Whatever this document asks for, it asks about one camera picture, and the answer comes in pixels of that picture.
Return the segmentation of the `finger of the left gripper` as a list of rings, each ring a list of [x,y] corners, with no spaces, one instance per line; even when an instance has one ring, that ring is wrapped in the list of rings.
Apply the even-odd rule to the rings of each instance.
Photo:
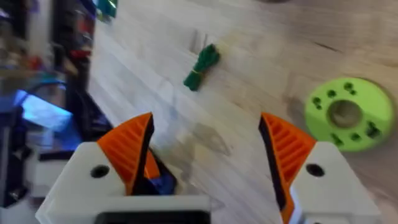
[[[144,176],[147,179],[156,179],[160,177],[159,167],[153,153],[148,150],[146,155],[146,162],[144,166]]]

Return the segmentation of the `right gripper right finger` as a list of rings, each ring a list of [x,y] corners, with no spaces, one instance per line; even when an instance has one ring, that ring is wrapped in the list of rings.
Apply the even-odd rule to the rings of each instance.
[[[381,212],[338,148],[262,113],[264,141],[283,224],[380,223]]]

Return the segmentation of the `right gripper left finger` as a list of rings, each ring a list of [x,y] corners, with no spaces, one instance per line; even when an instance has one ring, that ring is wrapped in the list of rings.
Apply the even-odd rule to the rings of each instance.
[[[40,223],[94,223],[106,210],[125,210],[146,176],[152,113],[136,116],[95,142],[81,143],[35,214]]]

